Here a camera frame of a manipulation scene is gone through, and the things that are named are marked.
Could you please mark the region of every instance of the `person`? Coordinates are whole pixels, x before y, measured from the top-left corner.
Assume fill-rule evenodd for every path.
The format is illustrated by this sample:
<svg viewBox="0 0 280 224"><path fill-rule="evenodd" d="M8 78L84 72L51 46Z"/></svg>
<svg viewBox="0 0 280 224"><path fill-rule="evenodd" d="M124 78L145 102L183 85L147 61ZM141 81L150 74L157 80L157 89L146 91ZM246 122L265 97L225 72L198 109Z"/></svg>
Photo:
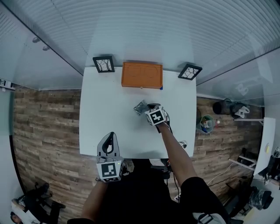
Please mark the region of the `person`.
<svg viewBox="0 0 280 224"><path fill-rule="evenodd" d="M171 168L181 188L180 203L156 169L134 160L134 171L121 181L99 181L84 203L80 218L67 224L116 223L198 223L193 213L218 214L225 223L229 215L215 194L194 170L186 151L166 123L157 125L164 141Z"/></svg>
<svg viewBox="0 0 280 224"><path fill-rule="evenodd" d="M64 205L53 201L50 215L40 206L38 199L47 192L49 184L27 192L21 200L12 199L12 209L10 214L11 220L16 224L26 223L46 223L57 224L58 216Z"/></svg>

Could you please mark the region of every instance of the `dark shirt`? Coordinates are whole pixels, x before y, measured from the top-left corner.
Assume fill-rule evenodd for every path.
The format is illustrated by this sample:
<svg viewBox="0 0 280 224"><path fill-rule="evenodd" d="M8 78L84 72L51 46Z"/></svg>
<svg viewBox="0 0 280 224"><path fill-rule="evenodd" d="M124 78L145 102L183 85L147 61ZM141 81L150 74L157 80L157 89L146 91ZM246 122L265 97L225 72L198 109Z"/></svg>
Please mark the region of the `dark shirt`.
<svg viewBox="0 0 280 224"><path fill-rule="evenodd" d="M184 181L180 203L176 203L171 200L162 178L128 176L109 184L97 223L176 223L185 220L193 224L197 223L193 213L217 213L229 222L223 205L199 177ZM88 219L71 219L67 223L94 224Z"/></svg>

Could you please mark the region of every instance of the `floor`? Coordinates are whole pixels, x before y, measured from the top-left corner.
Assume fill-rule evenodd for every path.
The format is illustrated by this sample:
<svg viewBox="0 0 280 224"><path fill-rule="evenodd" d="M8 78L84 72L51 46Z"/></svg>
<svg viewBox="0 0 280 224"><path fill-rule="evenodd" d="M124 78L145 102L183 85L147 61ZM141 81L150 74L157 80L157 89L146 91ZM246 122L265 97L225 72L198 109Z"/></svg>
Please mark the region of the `floor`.
<svg viewBox="0 0 280 224"><path fill-rule="evenodd" d="M79 154L80 90L35 91L18 88L14 100L14 149L19 173L26 190L34 183L48 182L53 199L66 205L59 223L79 217L84 201L98 176L95 158ZM202 115L220 120L211 134L196 132L192 158L199 177L208 183L237 158L243 147L258 152L261 125L257 122L234 122L230 116L215 115L215 100L197 98ZM251 106L250 118L261 118L261 108ZM226 173L209 183L221 202L230 195L242 176L252 172L232 165ZM171 198L177 195L173 178L168 181Z"/></svg>

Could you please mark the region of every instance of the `trash bin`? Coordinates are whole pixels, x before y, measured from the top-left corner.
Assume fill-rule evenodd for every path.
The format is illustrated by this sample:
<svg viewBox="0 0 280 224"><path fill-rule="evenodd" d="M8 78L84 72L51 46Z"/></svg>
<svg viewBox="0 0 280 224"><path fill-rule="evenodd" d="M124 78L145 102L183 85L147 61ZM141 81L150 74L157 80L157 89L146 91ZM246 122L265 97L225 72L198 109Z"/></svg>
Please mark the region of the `trash bin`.
<svg viewBox="0 0 280 224"><path fill-rule="evenodd" d="M213 111L215 114L226 114L230 115L230 106L232 105L232 102L230 99L224 99L222 101L219 101L217 103L213 104Z"/></svg>
<svg viewBox="0 0 280 224"><path fill-rule="evenodd" d="M209 127L203 127L201 125L201 123L203 121L208 121ZM213 117L211 117L210 115L205 115L201 118L200 122L196 125L196 129L204 134L207 134L207 133L210 133L211 131L213 131L214 126L215 126L215 122L214 122Z"/></svg>

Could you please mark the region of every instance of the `plastic bag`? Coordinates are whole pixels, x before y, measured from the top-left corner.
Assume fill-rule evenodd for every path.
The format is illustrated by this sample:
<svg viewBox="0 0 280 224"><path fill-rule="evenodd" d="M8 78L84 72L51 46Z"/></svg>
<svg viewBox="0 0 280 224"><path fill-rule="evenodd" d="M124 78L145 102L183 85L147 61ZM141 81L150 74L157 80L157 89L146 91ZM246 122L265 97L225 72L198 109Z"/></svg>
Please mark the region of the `plastic bag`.
<svg viewBox="0 0 280 224"><path fill-rule="evenodd" d="M258 210L263 209L263 205L262 205L263 194L264 194L264 191L255 189L249 198L248 204L252 207L257 208Z"/></svg>
<svg viewBox="0 0 280 224"><path fill-rule="evenodd" d="M150 110L145 100L142 100L136 107L134 107L135 112L138 115L143 114L144 112Z"/></svg>

